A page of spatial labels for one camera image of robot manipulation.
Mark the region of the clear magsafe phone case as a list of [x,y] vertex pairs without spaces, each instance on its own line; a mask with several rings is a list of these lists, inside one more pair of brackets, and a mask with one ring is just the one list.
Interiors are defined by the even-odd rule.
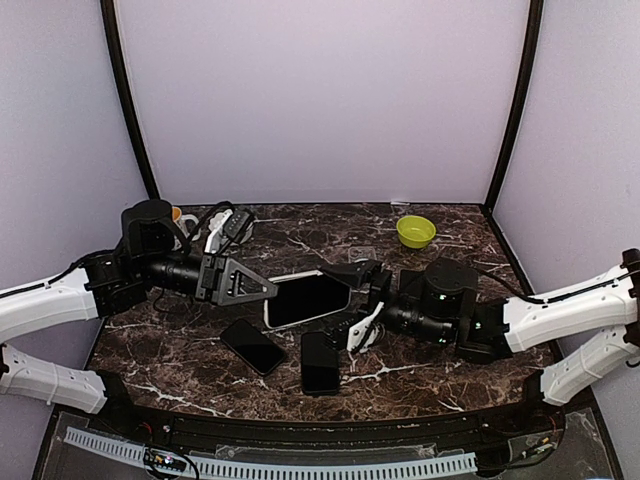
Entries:
[[376,259],[376,251],[372,246],[352,246],[348,249],[348,261],[350,263]]

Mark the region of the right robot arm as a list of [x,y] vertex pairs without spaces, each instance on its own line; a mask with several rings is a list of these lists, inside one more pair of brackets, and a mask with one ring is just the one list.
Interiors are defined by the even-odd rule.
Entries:
[[369,287],[354,323],[339,331],[351,353],[369,349],[380,329],[419,341],[453,345],[463,360],[486,365],[540,344],[592,330],[594,336],[566,358],[527,378],[526,399],[510,413],[521,434],[534,432],[549,405],[576,394],[619,366],[639,363],[639,252],[590,280],[538,296],[480,302],[484,271],[440,257],[422,271],[403,270],[396,290],[381,262],[329,264],[322,273],[352,289]]

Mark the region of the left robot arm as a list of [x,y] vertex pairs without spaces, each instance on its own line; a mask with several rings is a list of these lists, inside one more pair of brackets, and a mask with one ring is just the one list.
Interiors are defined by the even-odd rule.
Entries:
[[141,427],[119,375],[77,370],[28,355],[10,340],[48,327],[124,313],[158,287],[215,306],[262,301],[278,287],[225,255],[192,252],[194,234],[173,219],[172,205],[142,201],[123,211],[115,248],[87,254],[62,273],[1,293],[1,392],[100,414],[120,436]]

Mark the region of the black phone left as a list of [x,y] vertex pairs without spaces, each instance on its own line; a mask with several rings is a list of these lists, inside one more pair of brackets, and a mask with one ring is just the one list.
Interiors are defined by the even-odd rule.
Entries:
[[286,352],[245,320],[237,320],[220,340],[256,374],[271,374],[286,359]]

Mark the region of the black phone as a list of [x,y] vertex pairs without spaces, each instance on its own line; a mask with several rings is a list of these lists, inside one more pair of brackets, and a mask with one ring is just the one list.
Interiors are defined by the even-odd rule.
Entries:
[[245,320],[237,320],[220,340],[256,374],[271,374],[286,359],[286,352]]
[[339,354],[323,332],[301,336],[301,388],[308,396],[337,395],[340,387]]

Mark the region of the black phone middle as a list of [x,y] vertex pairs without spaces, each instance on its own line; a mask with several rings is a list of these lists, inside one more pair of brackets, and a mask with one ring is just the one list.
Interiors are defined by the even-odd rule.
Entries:
[[337,395],[340,387],[339,354],[323,332],[301,336],[301,388],[308,396]]

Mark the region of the green bowl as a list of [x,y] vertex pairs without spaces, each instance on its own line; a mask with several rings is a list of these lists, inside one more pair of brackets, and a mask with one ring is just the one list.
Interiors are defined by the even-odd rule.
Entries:
[[436,237],[436,226],[428,219],[407,215],[396,222],[396,231],[400,243],[408,248],[422,249]]

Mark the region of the patterned mug yellow inside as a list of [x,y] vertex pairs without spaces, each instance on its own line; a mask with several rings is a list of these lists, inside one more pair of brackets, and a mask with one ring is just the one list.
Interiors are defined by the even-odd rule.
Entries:
[[185,236],[189,236],[192,229],[198,225],[198,218],[191,214],[185,214],[181,208],[172,207],[172,220],[181,229]]

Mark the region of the small circuit board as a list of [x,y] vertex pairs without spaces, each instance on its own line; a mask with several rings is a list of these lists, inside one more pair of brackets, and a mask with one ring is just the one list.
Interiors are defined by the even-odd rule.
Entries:
[[188,466],[184,460],[173,454],[154,449],[146,449],[143,453],[143,464],[152,471],[183,473]]

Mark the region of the left black frame post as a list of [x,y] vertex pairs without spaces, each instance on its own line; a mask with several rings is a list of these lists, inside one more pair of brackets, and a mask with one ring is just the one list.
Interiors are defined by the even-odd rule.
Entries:
[[143,139],[136,107],[134,105],[127,67],[125,65],[124,50],[117,20],[116,2],[113,0],[100,0],[99,4],[112,74],[137,169],[147,197],[149,199],[159,199],[161,197],[160,191]]

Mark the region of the black frame post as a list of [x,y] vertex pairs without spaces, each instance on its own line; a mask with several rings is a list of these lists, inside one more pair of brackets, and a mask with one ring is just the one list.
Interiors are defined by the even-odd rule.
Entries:
[[134,105],[127,67],[125,65],[124,50],[117,20],[116,2],[113,0],[100,0],[99,4],[112,74],[137,169],[147,197],[149,199],[159,199],[161,197],[160,191],[143,139],[136,107]]
[[511,107],[494,172],[483,203],[483,209],[488,216],[493,215],[497,206],[516,144],[533,73],[543,11],[543,0],[531,0],[529,2],[523,48]]

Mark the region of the black front table rail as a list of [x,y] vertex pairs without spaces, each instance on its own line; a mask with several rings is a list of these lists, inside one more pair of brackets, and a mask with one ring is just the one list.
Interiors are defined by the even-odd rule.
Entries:
[[91,415],[89,424],[130,440],[184,450],[230,445],[256,448],[364,449],[434,444],[473,449],[501,446],[520,436],[560,433],[562,407],[518,402],[467,413],[355,422],[223,419],[131,403]]

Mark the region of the right black frame post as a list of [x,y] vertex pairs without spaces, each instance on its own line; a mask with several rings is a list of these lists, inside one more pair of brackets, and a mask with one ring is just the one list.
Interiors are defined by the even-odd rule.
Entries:
[[494,172],[483,203],[483,209],[488,216],[493,215],[497,206],[516,144],[533,73],[543,11],[543,0],[531,0],[529,2],[523,48],[511,107]]

